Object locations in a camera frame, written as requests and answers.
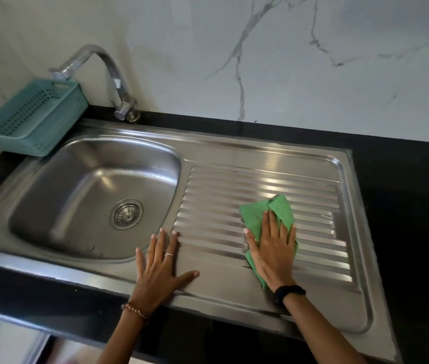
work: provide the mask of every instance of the sink drain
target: sink drain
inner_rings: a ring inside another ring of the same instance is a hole
[[[117,230],[126,230],[139,223],[144,213],[137,199],[124,199],[115,204],[110,212],[110,224]]]

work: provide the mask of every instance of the black granite countertop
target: black granite countertop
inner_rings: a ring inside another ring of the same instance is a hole
[[[113,120],[110,108],[84,117]],[[352,150],[393,329],[405,363],[429,363],[429,143],[145,112],[142,125]],[[0,183],[24,156],[0,154]],[[123,298],[0,269],[0,318],[97,346]],[[162,307],[135,355],[161,362],[315,362],[305,343]]]

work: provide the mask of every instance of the green cloth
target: green cloth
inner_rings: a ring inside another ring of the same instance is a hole
[[[244,204],[240,206],[240,214],[242,215],[243,222],[245,226],[253,233],[255,240],[260,242],[261,235],[261,221],[264,216],[264,211],[272,210],[277,216],[278,226],[280,227],[280,222],[282,221],[287,230],[290,230],[290,227],[294,223],[294,213],[290,204],[287,201],[287,198],[283,195],[277,195],[272,199],[261,200],[259,202]],[[255,263],[251,257],[250,251],[245,253],[245,257],[250,263],[251,268],[255,271],[255,274],[260,279],[261,285],[263,288],[266,287],[266,282],[260,275],[257,273],[255,268]]]

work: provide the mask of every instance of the faucet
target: faucet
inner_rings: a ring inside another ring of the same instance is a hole
[[[100,46],[96,44],[86,44],[58,69],[52,68],[49,69],[49,72],[53,73],[53,77],[57,80],[69,80],[93,54],[97,54],[107,66],[107,70],[114,81],[115,89],[121,99],[120,105],[114,104],[114,116],[121,121],[126,119],[130,123],[138,121],[140,112],[137,109],[137,100],[127,92],[127,89],[122,83],[124,80],[122,79],[117,65],[115,65],[115,62],[107,51]]]

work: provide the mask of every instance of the smartwatch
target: smartwatch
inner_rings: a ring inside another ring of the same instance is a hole
[[[280,304],[281,306],[284,306],[283,298],[290,293],[296,293],[297,295],[305,295],[306,291],[299,285],[281,286],[277,290],[275,290],[275,301],[277,301],[278,304]]]

